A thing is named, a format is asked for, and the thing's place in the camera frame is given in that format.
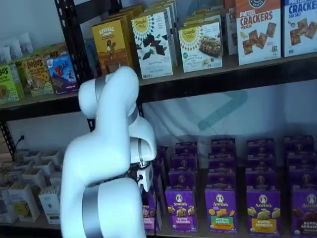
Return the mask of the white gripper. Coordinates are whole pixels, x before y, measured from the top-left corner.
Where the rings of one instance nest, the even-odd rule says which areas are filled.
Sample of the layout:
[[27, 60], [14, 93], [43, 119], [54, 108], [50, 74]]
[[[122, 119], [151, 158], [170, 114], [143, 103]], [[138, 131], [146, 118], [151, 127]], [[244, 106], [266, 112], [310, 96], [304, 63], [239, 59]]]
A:
[[137, 170], [137, 184], [142, 198], [148, 198], [148, 191], [152, 186], [152, 163], [140, 162]]

